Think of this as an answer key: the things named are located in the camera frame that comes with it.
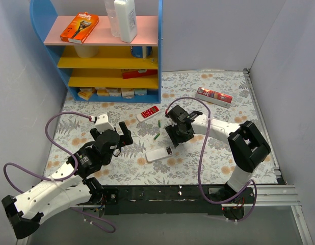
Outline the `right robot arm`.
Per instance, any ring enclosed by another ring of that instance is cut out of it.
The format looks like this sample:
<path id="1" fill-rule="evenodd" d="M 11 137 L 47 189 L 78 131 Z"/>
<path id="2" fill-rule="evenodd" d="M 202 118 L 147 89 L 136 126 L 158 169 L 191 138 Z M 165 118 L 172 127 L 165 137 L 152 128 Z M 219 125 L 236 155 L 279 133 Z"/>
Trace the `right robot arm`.
<path id="1" fill-rule="evenodd" d="M 257 126 L 251 121 L 242 124 L 210 119 L 199 111 L 186 112 L 177 105 L 165 116 L 171 125 L 166 127 L 174 147 L 185 143 L 194 135 L 206 135 L 229 145 L 236 163 L 231 177 L 221 193 L 221 200 L 236 203 L 244 196 L 243 188 L 250 181 L 252 174 L 271 152 L 271 148 Z"/>

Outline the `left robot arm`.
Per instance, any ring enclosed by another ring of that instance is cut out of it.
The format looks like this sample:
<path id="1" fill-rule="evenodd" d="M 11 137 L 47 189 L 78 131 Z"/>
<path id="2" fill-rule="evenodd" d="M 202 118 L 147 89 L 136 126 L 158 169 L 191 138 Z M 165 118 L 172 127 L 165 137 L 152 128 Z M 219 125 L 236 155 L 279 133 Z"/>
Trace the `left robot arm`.
<path id="1" fill-rule="evenodd" d="M 19 195 L 2 199 L 6 216 L 17 239 L 33 234 L 50 217 L 71 206 L 89 202 L 98 204 L 106 197 L 102 185 L 92 176 L 102 166 L 118 157 L 122 147 L 133 139 L 125 122 L 120 122 L 122 134 L 115 128 L 100 132 L 91 129 L 93 141 L 85 143 L 48 178 Z"/>

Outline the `grey white remote control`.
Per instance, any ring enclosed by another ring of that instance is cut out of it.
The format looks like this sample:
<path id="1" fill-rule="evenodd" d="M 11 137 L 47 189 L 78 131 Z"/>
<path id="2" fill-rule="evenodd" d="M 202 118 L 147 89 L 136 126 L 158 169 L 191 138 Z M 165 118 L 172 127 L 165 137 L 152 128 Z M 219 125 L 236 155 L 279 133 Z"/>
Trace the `grey white remote control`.
<path id="1" fill-rule="evenodd" d="M 169 146 L 145 153 L 146 160 L 148 163 L 159 161 L 159 160 L 171 157 L 172 155 L 173 155 L 173 152 Z"/>

